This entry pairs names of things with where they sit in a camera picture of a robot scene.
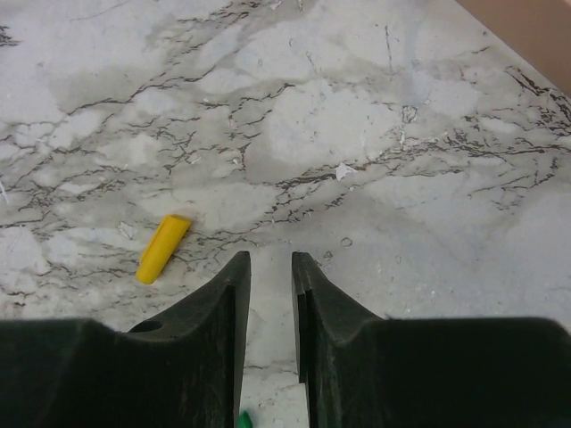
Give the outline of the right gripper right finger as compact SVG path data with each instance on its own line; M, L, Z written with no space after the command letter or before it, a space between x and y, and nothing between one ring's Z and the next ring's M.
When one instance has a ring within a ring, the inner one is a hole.
M570 335L541 317L382 318L292 256L312 427L567 427Z

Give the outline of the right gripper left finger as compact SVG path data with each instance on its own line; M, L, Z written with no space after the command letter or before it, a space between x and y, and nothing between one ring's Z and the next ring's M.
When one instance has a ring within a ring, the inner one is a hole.
M1 324L4 427L233 427L251 259L123 333L88 318Z

